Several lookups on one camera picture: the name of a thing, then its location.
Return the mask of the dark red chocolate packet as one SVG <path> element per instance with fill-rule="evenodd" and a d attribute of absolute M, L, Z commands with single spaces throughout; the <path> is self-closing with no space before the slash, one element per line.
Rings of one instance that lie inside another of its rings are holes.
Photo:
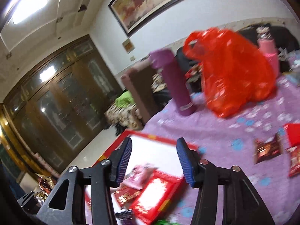
<path fill-rule="evenodd" d="M 270 140 L 267 140 L 265 142 L 259 139 L 255 139 L 254 145 L 255 164 L 258 164 L 262 161 L 271 160 L 272 158 L 275 158 L 282 154 L 281 137 L 279 133 L 276 133 L 274 137 L 271 137 Z"/>

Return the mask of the dark purple snack packet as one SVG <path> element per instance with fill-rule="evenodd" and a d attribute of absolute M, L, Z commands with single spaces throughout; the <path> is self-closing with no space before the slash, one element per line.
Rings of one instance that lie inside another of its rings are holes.
<path fill-rule="evenodd" d="M 115 213 L 116 219 L 121 222 L 121 225 L 135 225 L 134 212 L 132 209 L 122 210 Z"/>

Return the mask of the red gold candy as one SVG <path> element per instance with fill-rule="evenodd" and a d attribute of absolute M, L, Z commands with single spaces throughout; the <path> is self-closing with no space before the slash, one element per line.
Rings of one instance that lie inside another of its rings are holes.
<path fill-rule="evenodd" d="M 123 185 L 121 188 L 114 192 L 114 197 L 117 200 L 119 206 L 124 208 L 128 203 L 133 202 L 140 194 L 141 190 Z"/>

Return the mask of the small red cartoon packet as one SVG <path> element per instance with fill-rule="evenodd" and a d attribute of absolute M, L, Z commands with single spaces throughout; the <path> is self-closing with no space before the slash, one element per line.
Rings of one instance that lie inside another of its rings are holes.
<path fill-rule="evenodd" d="M 289 177 L 300 173 L 300 146 L 293 146 L 286 150 L 290 156 Z"/>

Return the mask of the pink bear snack packet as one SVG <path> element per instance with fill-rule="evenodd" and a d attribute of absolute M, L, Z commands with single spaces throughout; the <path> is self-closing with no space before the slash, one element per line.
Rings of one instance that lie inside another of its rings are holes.
<path fill-rule="evenodd" d="M 142 190 L 156 169 L 149 164 L 137 165 L 126 175 L 123 184 L 136 190 Z"/>

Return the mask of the green snack packet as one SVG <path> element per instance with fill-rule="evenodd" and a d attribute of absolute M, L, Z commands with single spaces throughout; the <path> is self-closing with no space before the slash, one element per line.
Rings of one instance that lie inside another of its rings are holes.
<path fill-rule="evenodd" d="M 165 219 L 162 219 L 162 220 L 159 220 L 155 223 L 155 225 L 180 225 L 179 223 L 177 222 L 170 222 L 170 221 L 167 221 Z"/>

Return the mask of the shiny red snack packet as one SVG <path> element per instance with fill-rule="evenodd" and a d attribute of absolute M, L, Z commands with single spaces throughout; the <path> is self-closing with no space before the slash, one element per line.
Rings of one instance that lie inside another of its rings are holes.
<path fill-rule="evenodd" d="M 300 124 L 288 123 L 284 125 L 285 133 L 287 134 L 289 147 L 299 146 L 300 144 Z"/>

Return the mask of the purple floral tablecloth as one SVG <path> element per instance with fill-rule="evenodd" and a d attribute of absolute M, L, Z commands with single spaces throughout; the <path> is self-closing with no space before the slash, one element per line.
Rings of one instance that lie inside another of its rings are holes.
<path fill-rule="evenodd" d="M 287 123 L 299 123 L 299 88 L 285 77 L 277 81 L 270 99 L 247 104 L 237 115 L 218 118 L 205 105 L 204 94 L 192 95 L 197 110 L 190 116 L 177 113 L 173 101 L 154 115 L 143 132 L 167 139 L 184 138 L 216 166 L 241 167 L 264 200 L 276 224 L 285 224 L 299 206 L 299 177 L 289 177 L 290 155 L 284 132 Z M 280 136 L 282 153 L 255 161 L 255 140 Z"/>

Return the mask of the wooden glass door cabinet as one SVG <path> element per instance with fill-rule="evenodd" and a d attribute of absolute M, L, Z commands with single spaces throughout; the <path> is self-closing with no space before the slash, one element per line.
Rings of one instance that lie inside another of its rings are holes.
<path fill-rule="evenodd" d="M 58 173 L 105 129 L 105 111 L 121 87 L 90 36 L 34 66 L 4 99 L 27 153 Z"/>

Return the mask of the red gift box tray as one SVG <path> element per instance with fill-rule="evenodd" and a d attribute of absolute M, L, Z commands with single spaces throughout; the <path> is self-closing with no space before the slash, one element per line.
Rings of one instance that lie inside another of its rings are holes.
<path fill-rule="evenodd" d="M 167 173 L 183 172 L 176 151 L 176 140 L 159 136 L 147 135 L 131 130 L 124 131 L 95 162 L 100 163 L 108 159 L 112 151 L 118 149 L 123 140 L 129 137 L 132 140 L 132 152 L 125 174 L 129 174 L 137 165 L 150 164 Z"/>

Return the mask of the patterned blanket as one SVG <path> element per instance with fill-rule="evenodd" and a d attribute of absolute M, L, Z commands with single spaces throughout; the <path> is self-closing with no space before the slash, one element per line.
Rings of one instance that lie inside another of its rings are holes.
<path fill-rule="evenodd" d="M 142 130 L 142 116 L 136 104 L 128 105 L 124 108 L 116 106 L 115 103 L 106 110 L 105 117 L 111 125 L 119 123 L 122 127 L 130 130 Z"/>

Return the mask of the green cloth on bed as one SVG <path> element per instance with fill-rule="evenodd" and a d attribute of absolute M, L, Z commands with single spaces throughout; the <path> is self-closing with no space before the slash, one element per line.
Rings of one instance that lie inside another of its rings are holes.
<path fill-rule="evenodd" d="M 126 91 L 122 93 L 118 98 L 115 100 L 115 105 L 119 108 L 125 108 L 130 105 L 134 105 L 134 99 L 130 93 L 130 91 Z"/>

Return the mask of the patterned cloth on sofa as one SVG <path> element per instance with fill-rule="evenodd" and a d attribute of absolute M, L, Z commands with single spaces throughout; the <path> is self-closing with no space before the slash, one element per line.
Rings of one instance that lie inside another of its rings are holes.
<path fill-rule="evenodd" d="M 153 93 L 160 92 L 167 88 L 167 84 L 164 82 L 161 73 L 156 73 L 152 76 L 153 83 L 151 84 L 151 88 Z"/>

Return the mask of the purple thermos bottle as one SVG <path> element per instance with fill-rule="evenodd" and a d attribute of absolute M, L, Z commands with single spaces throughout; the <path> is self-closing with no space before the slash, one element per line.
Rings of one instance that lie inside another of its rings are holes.
<path fill-rule="evenodd" d="M 190 97 L 186 80 L 181 68 L 170 49 L 159 49 L 149 53 L 151 66 L 161 70 L 164 82 L 175 101 L 177 111 L 182 116 L 189 116 L 196 111 L 196 106 Z"/>

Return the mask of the wall plaque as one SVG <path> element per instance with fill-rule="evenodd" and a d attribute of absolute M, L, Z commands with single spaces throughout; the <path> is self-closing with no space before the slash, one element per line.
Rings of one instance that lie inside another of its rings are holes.
<path fill-rule="evenodd" d="M 130 52 L 132 52 L 135 49 L 135 46 L 133 45 L 133 43 L 131 42 L 130 38 L 127 38 L 123 43 L 122 46 L 124 48 L 124 50 L 126 51 L 127 54 L 129 54 Z"/>

